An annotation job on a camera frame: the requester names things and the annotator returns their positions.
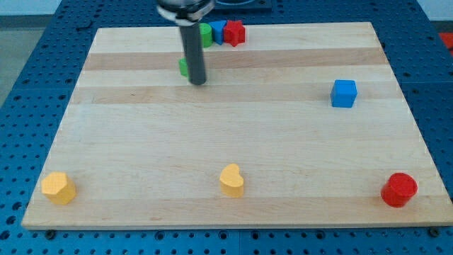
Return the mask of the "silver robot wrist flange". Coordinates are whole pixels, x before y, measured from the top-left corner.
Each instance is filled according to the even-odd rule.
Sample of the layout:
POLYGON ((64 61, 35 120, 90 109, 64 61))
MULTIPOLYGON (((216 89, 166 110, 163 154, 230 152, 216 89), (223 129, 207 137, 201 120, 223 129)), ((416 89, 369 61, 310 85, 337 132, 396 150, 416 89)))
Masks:
POLYGON ((158 13, 177 26, 198 23, 215 7, 215 0, 157 0, 158 13))

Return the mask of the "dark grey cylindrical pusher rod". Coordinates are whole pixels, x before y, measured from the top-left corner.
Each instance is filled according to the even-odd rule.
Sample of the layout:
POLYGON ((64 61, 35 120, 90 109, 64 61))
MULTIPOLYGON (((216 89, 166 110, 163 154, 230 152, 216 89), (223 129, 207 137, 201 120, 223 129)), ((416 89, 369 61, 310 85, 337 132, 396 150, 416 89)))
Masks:
POLYGON ((188 81, 194 85, 203 85, 207 81, 207 75, 200 24, 181 26, 180 34, 188 68, 188 81))

